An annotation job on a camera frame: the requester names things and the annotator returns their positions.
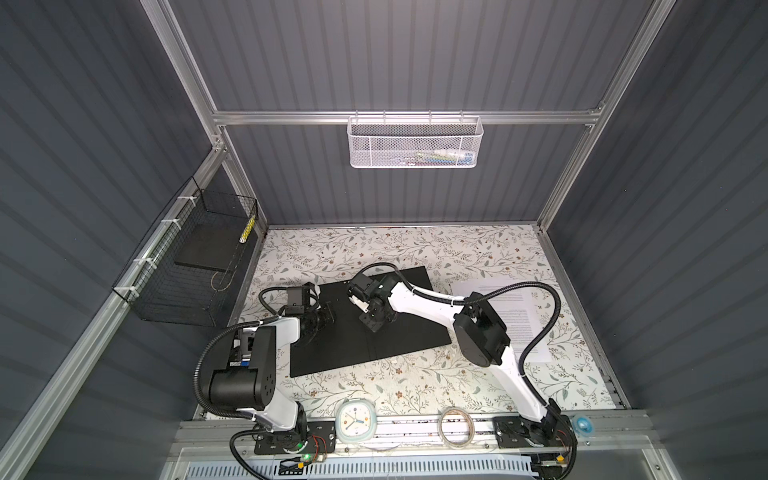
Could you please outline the blue folder with black inside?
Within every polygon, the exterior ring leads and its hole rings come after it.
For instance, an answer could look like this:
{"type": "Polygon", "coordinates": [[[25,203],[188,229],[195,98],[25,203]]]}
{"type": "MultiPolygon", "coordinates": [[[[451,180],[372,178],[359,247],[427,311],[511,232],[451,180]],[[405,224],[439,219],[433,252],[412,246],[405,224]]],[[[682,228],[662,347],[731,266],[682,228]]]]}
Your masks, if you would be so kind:
{"type": "Polygon", "coordinates": [[[420,352],[451,343],[448,329],[421,317],[400,314],[376,332],[359,319],[362,311],[347,296],[348,283],[319,286],[321,310],[331,318],[305,327],[290,348],[292,378],[420,352]]]}

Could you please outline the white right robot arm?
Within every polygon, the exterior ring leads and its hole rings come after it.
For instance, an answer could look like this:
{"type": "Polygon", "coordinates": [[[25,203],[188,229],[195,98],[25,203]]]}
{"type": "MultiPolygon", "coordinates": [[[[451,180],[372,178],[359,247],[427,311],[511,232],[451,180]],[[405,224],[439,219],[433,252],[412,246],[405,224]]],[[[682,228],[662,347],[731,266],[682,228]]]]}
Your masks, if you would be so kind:
{"type": "Polygon", "coordinates": [[[554,400],[545,399],[528,379],[524,363],[533,348],[556,324],[562,307],[557,291],[538,281],[514,283],[488,294],[473,292],[467,297],[449,296],[411,284],[399,271],[374,279],[360,272],[348,284],[349,300],[360,309],[360,321],[372,332],[394,322],[400,314],[410,314],[450,327],[460,351],[470,363],[488,370],[521,417],[519,434],[534,445],[553,440],[562,422],[562,410],[554,400]],[[546,291],[553,299],[553,313],[548,323],[515,354],[508,328],[490,300],[525,288],[546,291]]]}

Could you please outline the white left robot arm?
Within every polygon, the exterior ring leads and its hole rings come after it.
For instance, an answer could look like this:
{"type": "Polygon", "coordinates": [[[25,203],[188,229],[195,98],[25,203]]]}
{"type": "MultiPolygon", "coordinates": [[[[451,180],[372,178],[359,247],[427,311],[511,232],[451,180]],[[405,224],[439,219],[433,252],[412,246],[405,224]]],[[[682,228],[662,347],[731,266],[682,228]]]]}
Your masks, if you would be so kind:
{"type": "Polygon", "coordinates": [[[309,427],[304,408],[278,389],[278,351],[301,339],[311,341],[333,322],[329,307],[310,282],[280,287],[284,306],[268,307],[263,320],[232,325],[204,348],[193,373],[193,392],[207,412],[252,421],[262,431],[289,443],[306,440],[309,427]]]}

